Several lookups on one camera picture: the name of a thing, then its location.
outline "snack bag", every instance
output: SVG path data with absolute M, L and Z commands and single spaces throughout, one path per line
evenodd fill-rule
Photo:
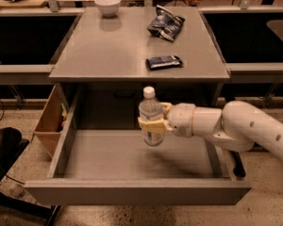
M 148 31 L 155 37 L 174 41 L 185 22 L 185 18 L 175 16 L 170 10 L 162 6 L 157 6 L 157 15 L 148 25 Z

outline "floor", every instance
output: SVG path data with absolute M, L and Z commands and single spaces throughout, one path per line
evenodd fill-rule
M 261 106 L 261 100 L 246 98 L 253 105 Z M 18 181 L 44 179 L 51 157 L 36 137 L 34 128 L 42 113 L 43 101 L 27 102 L 18 109 L 5 102 L 4 117 L 0 128 L 12 126 L 19 129 L 24 138 L 30 140 L 23 154 L 8 172 Z M 266 111 L 283 122 L 283 102 Z M 225 153 L 229 171 L 232 159 Z M 241 153 L 247 180 L 252 189 L 234 206 L 91 206 L 63 205 L 55 225 L 283 225 L 283 164 L 264 150 Z M 16 197 L 13 190 L 18 183 L 4 178 L 0 191 Z M 36 203 L 27 191 L 20 197 L 26 202 Z M 0 225 L 43 225 L 42 218 L 33 217 L 0 206 Z

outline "gray countertop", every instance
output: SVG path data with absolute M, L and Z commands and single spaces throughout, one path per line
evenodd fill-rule
M 123 8 L 113 18 L 86 8 L 50 74 L 52 82 L 224 82 L 228 72 L 197 8 L 167 7 L 186 18 L 174 42 L 150 35 L 156 8 Z M 148 57 L 174 55 L 183 68 L 149 71 Z

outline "open drawer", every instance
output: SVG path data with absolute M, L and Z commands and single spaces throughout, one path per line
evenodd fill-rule
M 108 97 L 108 90 L 101 92 Z M 48 179 L 26 182 L 40 203 L 236 204 L 250 190 L 248 182 L 230 179 L 223 151 L 200 137 L 167 134 L 159 147 L 146 146 L 133 118 L 139 95 L 126 96 L 123 90 L 123 98 L 114 94 L 114 101 L 104 102 L 94 95 L 93 89 L 78 86 Z M 105 128 L 100 122 L 97 129 L 92 121 L 101 120 L 106 105 L 111 111 L 102 120 L 126 128 Z

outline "black chair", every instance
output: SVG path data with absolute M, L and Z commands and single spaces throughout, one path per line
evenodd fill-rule
M 0 182 L 29 144 L 19 130 L 6 127 L 0 129 Z M 0 206 L 9 207 L 39 218 L 45 218 L 44 225 L 53 225 L 60 206 L 43 207 L 30 202 L 13 199 L 0 192 Z

